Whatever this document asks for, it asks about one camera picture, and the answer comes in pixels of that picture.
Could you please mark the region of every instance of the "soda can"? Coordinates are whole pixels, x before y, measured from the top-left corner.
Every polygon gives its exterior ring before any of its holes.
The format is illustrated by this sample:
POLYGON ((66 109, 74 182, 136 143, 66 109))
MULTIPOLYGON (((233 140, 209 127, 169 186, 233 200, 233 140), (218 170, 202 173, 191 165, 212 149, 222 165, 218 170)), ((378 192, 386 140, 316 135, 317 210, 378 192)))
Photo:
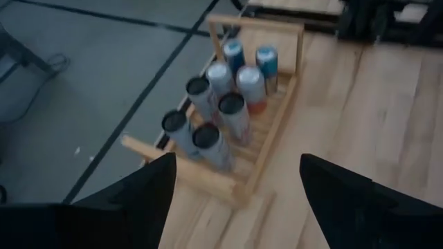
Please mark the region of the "soda can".
POLYGON ((248 109, 239 93, 228 93, 219 102, 219 111, 229 133, 239 144, 247 145, 252 140, 248 109))
POLYGON ((223 45, 223 54, 233 75, 244 66, 243 45, 238 39, 229 39, 223 45))
POLYGON ((216 125, 221 124, 217 107, 217 96, 208 80, 200 77, 191 78, 186 84, 186 92, 205 122, 212 122, 216 125))
POLYGON ((204 123, 192 134, 192 141, 199 153, 222 172, 234 166, 234 156, 220 130, 212 123, 204 123))
POLYGON ((161 121, 161 128, 189 158, 193 160, 201 158, 198 149, 192 142, 194 127, 184 111, 172 110, 167 112, 161 121))
POLYGON ((264 87, 267 95, 277 92, 278 81, 278 52, 272 46, 261 46, 255 52, 255 63, 264 77, 264 87))
POLYGON ((264 78, 258 67, 243 66, 237 74, 237 87, 250 113, 257 114, 266 109, 264 78))
POLYGON ((213 62, 206 70, 206 78, 218 98, 234 89, 233 74, 224 62, 213 62))

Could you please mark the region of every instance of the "wooden crate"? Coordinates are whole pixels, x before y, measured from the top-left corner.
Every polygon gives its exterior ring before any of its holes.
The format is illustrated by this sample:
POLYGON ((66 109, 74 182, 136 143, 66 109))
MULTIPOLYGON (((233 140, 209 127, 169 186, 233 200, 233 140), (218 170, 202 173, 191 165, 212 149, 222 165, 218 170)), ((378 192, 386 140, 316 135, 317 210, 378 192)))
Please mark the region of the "wooden crate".
MULTIPOLYGON (((253 141, 247 147, 238 145, 228 134, 226 128, 221 128, 231 150, 235 155, 235 166, 230 173, 221 173, 206 160, 192 161, 170 140, 161 151, 153 146, 146 145, 129 136, 124 136, 122 144, 142 154, 147 160, 158 158, 166 152, 175 152, 177 155, 177 176, 203 191, 206 191, 221 200, 227 201, 235 207, 246 205, 254 193, 265 165, 272 154, 272 149, 279 137, 289 107, 296 97, 298 79, 300 79, 302 65, 303 27, 295 24, 284 24, 276 21, 264 21, 245 17, 227 17, 211 15, 208 17, 211 39, 215 45, 217 60, 223 61, 222 45, 215 32, 216 24, 241 26, 248 28, 279 30, 284 33, 293 33, 297 37, 296 66, 293 70, 279 68, 278 92, 267 98, 266 109, 258 115, 251 115, 253 141)), ((194 126, 200 125, 203 120, 190 105, 186 114, 194 126)))

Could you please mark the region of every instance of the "can top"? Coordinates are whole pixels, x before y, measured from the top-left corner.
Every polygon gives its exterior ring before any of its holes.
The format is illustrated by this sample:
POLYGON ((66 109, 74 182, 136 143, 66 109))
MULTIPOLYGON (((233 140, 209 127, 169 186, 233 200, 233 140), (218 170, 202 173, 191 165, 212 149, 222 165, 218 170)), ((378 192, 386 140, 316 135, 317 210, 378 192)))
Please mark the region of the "can top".
POLYGON ((206 71, 208 78, 221 78, 227 74, 228 65, 223 62, 213 62, 206 71))
POLYGON ((186 84, 186 92, 190 95, 199 95, 206 91, 209 87, 209 82, 201 77, 193 77, 186 84))
POLYGON ((256 66, 243 66, 238 71, 238 83, 255 84, 260 78, 260 69, 256 66))
POLYGON ((275 58, 277 55, 277 50, 272 46, 261 46, 257 49, 256 57, 260 61, 269 61, 275 58))
POLYGON ((223 114, 236 114, 244 107, 244 98, 239 93, 227 93, 219 102, 219 110, 223 114))
POLYGON ((223 52, 227 56, 236 55, 242 50, 242 43, 238 39, 229 39, 223 46, 223 52))
POLYGON ((186 113, 184 111, 168 111, 161 121, 161 128, 166 132, 178 131, 186 123, 186 113))
POLYGON ((209 149, 214 146, 220 137, 220 130, 207 122, 198 127, 192 134, 192 142, 200 149, 209 149))

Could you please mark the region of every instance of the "blue can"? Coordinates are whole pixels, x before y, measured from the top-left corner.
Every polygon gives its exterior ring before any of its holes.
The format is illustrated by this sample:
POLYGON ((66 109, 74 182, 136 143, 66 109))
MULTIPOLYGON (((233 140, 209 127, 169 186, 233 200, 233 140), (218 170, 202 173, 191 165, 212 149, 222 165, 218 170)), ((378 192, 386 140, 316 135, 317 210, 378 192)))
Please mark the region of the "blue can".
POLYGON ((261 46, 255 52, 255 63, 264 76, 266 94, 277 92, 278 88, 278 53, 272 46, 261 46))
POLYGON ((223 46, 223 54, 233 75, 244 66, 243 45, 238 39, 230 39, 223 46))

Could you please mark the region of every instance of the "cable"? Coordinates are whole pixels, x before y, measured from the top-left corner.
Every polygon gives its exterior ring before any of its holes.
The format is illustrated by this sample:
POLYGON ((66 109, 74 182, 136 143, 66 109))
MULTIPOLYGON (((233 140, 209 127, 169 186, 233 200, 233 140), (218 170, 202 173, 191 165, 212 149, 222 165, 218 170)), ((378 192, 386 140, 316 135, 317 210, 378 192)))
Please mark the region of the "cable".
POLYGON ((243 7, 244 7, 244 6, 243 6, 242 3, 240 3, 239 0, 230 0, 230 2, 233 3, 234 7, 235 7, 236 9, 238 9, 239 11, 242 11, 242 10, 243 10, 243 7))
POLYGON ((32 107, 34 101, 37 99, 37 96, 39 95, 43 87, 46 85, 46 83, 49 82, 51 79, 53 79, 55 76, 57 76, 59 73, 65 71, 71 64, 71 60, 62 53, 54 54, 53 56, 49 57, 49 59, 47 59, 46 62, 49 64, 49 66, 53 68, 54 73, 52 75, 49 75, 49 77, 46 78, 42 82, 42 84, 37 88, 37 90, 35 91, 33 97, 29 101, 28 106, 26 107, 23 113, 18 115, 16 118, 13 118, 12 120, 1 121, 0 126, 11 125, 24 118, 24 116, 26 116, 26 114, 29 112, 29 109, 32 107))

